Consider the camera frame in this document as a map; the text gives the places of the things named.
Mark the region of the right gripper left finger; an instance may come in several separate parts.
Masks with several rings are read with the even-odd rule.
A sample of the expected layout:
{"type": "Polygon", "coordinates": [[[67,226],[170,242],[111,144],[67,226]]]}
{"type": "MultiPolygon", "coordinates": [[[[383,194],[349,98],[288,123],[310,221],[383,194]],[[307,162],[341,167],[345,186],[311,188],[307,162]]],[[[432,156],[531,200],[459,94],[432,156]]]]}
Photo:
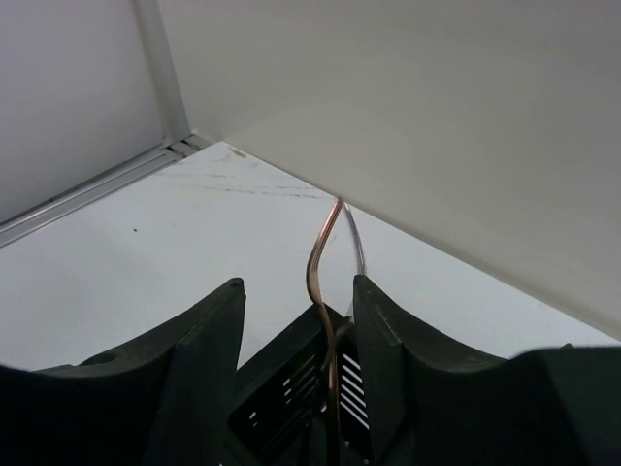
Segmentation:
{"type": "Polygon", "coordinates": [[[5,465],[217,465],[245,319],[231,279],[78,365],[1,370],[5,465]]]}

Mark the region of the silver fork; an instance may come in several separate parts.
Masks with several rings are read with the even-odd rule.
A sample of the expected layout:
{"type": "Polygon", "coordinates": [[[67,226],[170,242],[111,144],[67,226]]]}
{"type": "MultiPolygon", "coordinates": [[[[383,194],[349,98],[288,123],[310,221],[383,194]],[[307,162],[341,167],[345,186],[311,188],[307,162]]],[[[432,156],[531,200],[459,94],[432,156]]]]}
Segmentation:
{"type": "Polygon", "coordinates": [[[353,250],[355,256],[355,275],[366,276],[368,274],[367,261],[364,252],[363,243],[360,236],[360,231],[357,226],[356,220],[353,215],[351,207],[347,204],[343,204],[343,211],[347,219],[351,239],[353,243],[353,250]]]}

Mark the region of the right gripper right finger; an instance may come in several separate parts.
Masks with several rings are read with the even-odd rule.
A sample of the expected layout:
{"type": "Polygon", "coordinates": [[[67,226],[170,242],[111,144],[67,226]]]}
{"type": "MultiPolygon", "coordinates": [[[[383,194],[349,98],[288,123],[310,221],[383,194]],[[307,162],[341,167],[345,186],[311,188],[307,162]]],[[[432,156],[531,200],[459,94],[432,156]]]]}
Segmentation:
{"type": "Polygon", "coordinates": [[[361,275],[353,311],[376,464],[619,463],[619,348],[504,359],[445,335],[361,275]]]}

